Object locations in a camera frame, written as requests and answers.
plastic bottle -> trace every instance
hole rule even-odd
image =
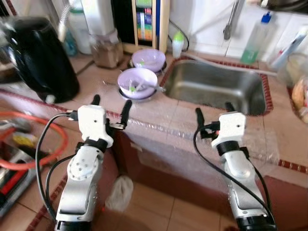
[[[173,40],[172,40],[173,58],[180,58],[183,46],[184,46],[184,36],[180,31],[178,31],[174,35]]]
[[[256,61],[259,51],[264,43],[264,39],[270,30],[270,19],[271,15],[270,12],[268,12],[263,15],[261,23],[256,23],[242,55],[242,63],[252,64]]]
[[[83,54],[91,54],[89,30],[81,1],[76,1],[73,4],[69,15],[69,24],[78,50]]]
[[[68,56],[75,56],[78,54],[77,45],[72,33],[69,30],[66,31],[63,47]]]

white tile wall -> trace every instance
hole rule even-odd
[[[26,5],[29,0],[11,0],[13,7],[15,8],[18,15],[24,15]],[[31,0],[31,8],[30,8],[30,15],[35,16],[46,16],[48,13],[44,8],[42,0]]]
[[[229,41],[223,40],[232,9],[233,0],[171,0],[170,19],[189,35],[191,50],[240,58],[252,29],[267,11],[258,6],[245,5],[235,33]],[[272,29],[264,41],[259,59],[265,61],[277,48],[286,46],[303,25],[308,25],[308,15],[274,13]],[[170,26],[172,36],[175,29]],[[298,49],[308,53],[308,39]]]

bowl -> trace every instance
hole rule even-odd
[[[0,45],[0,84],[21,81],[14,64],[11,63],[9,49],[9,45]]]
[[[156,74],[145,68],[131,68],[119,75],[117,83],[122,90],[122,92],[131,99],[144,99],[152,95],[155,91],[154,88],[146,88],[141,91],[131,92],[129,90],[130,83],[141,83],[151,86],[157,85]]]
[[[153,72],[160,71],[166,61],[166,56],[159,50],[144,49],[137,51],[132,56],[135,67],[143,67]]]

white plastic bag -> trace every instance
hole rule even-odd
[[[134,190],[133,181],[127,176],[116,179],[110,196],[106,199],[106,208],[123,212],[129,205]]]

blue bottle cap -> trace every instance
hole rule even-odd
[[[261,22],[262,23],[269,23],[271,19],[271,14],[270,12],[267,12],[267,14],[263,15]]]

